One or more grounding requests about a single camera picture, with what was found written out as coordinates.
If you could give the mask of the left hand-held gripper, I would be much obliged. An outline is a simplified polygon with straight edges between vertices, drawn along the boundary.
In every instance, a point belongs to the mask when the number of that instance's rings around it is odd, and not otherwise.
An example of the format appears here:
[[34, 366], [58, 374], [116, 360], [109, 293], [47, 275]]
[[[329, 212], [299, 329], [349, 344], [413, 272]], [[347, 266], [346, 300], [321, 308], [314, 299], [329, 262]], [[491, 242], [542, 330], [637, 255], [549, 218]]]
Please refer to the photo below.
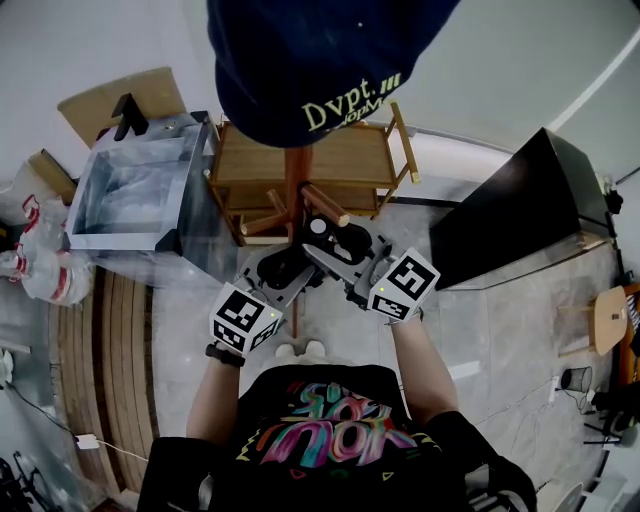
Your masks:
[[246, 356], [273, 336], [285, 309], [319, 271], [302, 251], [255, 251], [232, 283], [225, 283], [210, 313], [210, 335]]

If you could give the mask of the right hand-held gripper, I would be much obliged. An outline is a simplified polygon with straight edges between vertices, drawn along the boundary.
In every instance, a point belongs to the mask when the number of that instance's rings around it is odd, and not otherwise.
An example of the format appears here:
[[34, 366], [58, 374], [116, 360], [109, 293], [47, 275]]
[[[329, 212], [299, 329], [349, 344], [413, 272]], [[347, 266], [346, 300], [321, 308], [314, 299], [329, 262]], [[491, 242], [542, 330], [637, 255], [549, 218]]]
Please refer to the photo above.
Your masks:
[[407, 322], [434, 289], [440, 272], [415, 248], [386, 243], [361, 274], [359, 264], [343, 261], [304, 243], [306, 255], [336, 280], [356, 280], [346, 286], [346, 298], [365, 311], [391, 322]]

